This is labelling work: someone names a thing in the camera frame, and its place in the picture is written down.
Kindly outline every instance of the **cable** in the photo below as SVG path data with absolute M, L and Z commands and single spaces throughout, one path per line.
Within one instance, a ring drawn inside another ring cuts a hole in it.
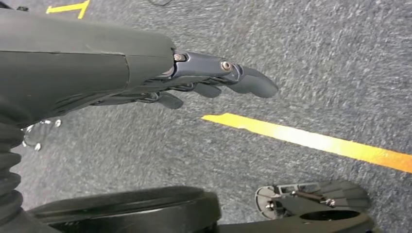
M 167 5 L 169 5 L 173 0 L 169 0 L 169 1 L 167 1 L 166 3 L 156 3 L 156 2 L 154 2 L 153 0 L 146 0 L 146 1 L 150 2 L 152 5 L 155 5 L 155 6 L 167 6 Z

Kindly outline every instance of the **floor marking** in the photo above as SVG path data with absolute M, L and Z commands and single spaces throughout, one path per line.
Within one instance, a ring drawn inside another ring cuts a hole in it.
M 412 155 L 230 113 L 225 113 L 220 116 L 206 115 L 203 116 L 202 119 L 237 129 L 246 129 L 254 133 L 299 144 L 301 146 L 412 173 Z
M 87 0 L 82 3 L 66 5 L 66 6 L 57 6 L 57 7 L 49 6 L 47 8 L 46 14 L 80 10 L 79 16 L 77 16 L 77 18 L 82 19 L 83 16 L 85 16 L 85 12 L 86 12 L 87 7 L 89 6 L 89 3 L 90 3 L 90 0 Z

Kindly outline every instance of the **robotic hand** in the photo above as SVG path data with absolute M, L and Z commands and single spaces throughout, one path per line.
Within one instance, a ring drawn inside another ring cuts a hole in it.
M 262 73 L 226 59 L 177 50 L 161 34 L 34 15 L 0 5 L 0 232 L 48 233 L 22 210 L 14 189 L 20 162 L 10 149 L 20 130 L 90 105 L 159 102 L 177 109 L 168 90 L 206 97 L 219 86 L 271 97 L 278 88 Z

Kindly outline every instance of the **metal screw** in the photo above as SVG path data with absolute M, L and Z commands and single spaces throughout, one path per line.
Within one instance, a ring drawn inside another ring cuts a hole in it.
M 35 150 L 35 151 L 41 150 L 41 144 L 40 144 L 40 143 L 37 143 L 36 146 L 34 147 L 34 150 Z
M 224 71 L 231 71 L 232 70 L 232 64 L 228 61 L 220 62 L 220 66 Z
M 54 126 L 55 126 L 56 128 L 59 128 L 61 125 L 62 125 L 62 120 L 57 120 L 57 121 L 54 123 Z
M 175 54 L 175 55 L 173 55 L 173 58 L 174 58 L 174 60 L 177 61 L 177 62 L 184 62 L 184 61 L 186 61 L 186 56 L 183 55 L 183 54 Z
M 273 204 L 273 202 L 269 202 L 266 206 L 265 206 L 265 208 L 266 209 L 269 209 L 269 210 L 273 210 L 273 207 L 274 207 L 275 205 Z

